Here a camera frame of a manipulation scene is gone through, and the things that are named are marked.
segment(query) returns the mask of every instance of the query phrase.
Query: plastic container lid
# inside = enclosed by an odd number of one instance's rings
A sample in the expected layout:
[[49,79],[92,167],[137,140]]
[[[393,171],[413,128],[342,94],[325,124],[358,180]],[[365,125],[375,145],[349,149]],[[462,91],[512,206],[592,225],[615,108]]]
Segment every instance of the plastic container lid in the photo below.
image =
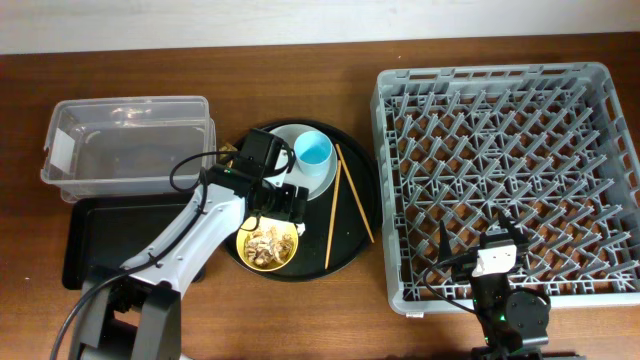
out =
[[[184,158],[215,150],[215,126],[200,96],[60,102],[44,146],[41,178],[65,201],[108,195],[173,192],[169,172]],[[178,186],[196,181],[214,157],[185,164]]]

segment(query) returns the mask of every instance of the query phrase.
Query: gray dish rack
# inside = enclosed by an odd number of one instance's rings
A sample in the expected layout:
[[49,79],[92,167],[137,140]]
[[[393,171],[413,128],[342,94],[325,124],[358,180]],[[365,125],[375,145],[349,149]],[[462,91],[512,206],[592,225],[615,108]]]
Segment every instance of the gray dish rack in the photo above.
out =
[[[422,283],[438,222],[455,254],[498,211],[531,239],[513,287],[544,290],[554,307],[640,303],[640,164],[604,65],[388,70],[371,115],[393,310],[458,311]],[[472,306],[449,273],[427,281]]]

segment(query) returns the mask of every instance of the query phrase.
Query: chopsticks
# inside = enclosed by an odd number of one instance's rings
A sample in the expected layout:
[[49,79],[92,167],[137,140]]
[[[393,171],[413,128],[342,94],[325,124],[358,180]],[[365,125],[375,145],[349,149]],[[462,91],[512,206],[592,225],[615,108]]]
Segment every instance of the chopsticks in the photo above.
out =
[[362,217],[362,221],[364,222],[364,226],[367,229],[367,233],[369,234],[369,239],[372,243],[373,234],[371,233],[371,228],[369,228],[369,220],[367,219],[367,215],[364,213],[364,209],[362,208],[362,204],[360,203],[360,197],[358,197],[358,192],[356,191],[356,186],[353,184],[353,180],[351,179],[351,174],[349,173],[349,167],[347,167],[347,163],[344,161],[344,156],[342,156],[342,150],[340,150],[340,145],[336,144],[336,152],[338,153],[338,169],[336,170],[336,181],[333,186],[333,203],[331,204],[331,219],[329,220],[329,236],[327,240],[327,258],[324,261],[324,269],[327,270],[329,268],[329,256],[331,255],[331,241],[333,240],[333,226],[335,224],[336,219],[336,205],[338,204],[338,190],[340,189],[340,173],[342,172],[342,168],[344,168],[344,173],[347,175],[347,181],[349,182],[349,186],[351,187],[351,191],[353,192],[353,196],[356,198],[356,204],[358,205],[358,210],[360,210],[360,216]]
[[338,151],[338,156],[340,157],[340,161],[342,161],[342,166],[344,167],[344,173],[347,175],[347,180],[349,181],[349,186],[351,186],[351,191],[353,192],[353,196],[356,198],[356,204],[358,205],[358,210],[360,210],[360,216],[362,217],[362,221],[364,222],[364,227],[367,228],[367,233],[369,234],[369,239],[371,243],[375,243],[373,240],[373,234],[371,233],[371,228],[369,228],[369,220],[367,220],[367,215],[364,213],[364,209],[362,208],[362,204],[360,203],[360,197],[358,197],[358,191],[356,191],[356,186],[353,185],[353,180],[351,180],[351,174],[349,173],[349,167],[347,167],[347,163],[344,161],[344,156],[342,156],[342,150],[340,150],[340,145],[336,144],[336,150]]
[[329,268],[329,256],[331,255],[331,240],[333,240],[333,225],[336,220],[336,205],[338,205],[338,190],[340,190],[341,170],[342,170],[342,161],[338,160],[338,169],[336,170],[336,182],[335,182],[335,185],[333,186],[333,203],[331,204],[331,219],[329,220],[329,239],[327,240],[327,258],[324,261],[325,270]]

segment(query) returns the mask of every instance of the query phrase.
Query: white wall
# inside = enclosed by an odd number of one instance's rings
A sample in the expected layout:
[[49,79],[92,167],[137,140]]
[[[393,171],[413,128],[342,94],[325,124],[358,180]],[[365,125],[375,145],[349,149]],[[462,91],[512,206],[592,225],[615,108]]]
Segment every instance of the white wall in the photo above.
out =
[[0,0],[0,53],[640,30],[640,0]]

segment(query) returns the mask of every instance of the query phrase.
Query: wooden table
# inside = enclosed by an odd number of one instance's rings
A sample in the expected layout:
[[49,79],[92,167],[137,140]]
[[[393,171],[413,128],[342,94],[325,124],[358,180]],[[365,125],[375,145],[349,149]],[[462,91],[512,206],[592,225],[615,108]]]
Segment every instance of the wooden table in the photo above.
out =
[[[609,67],[640,141],[637,33],[0,57],[0,358],[48,356],[80,296],[60,282],[71,206],[39,178],[57,102],[203,95],[219,142],[303,116],[344,130],[371,151],[369,100],[382,70],[575,61]],[[198,359],[434,357],[482,345],[470,315],[395,314],[381,245],[333,276],[299,284],[251,274],[218,250],[205,281],[184,299],[184,352]],[[638,319],[640,307],[553,310],[546,350],[638,358]]]

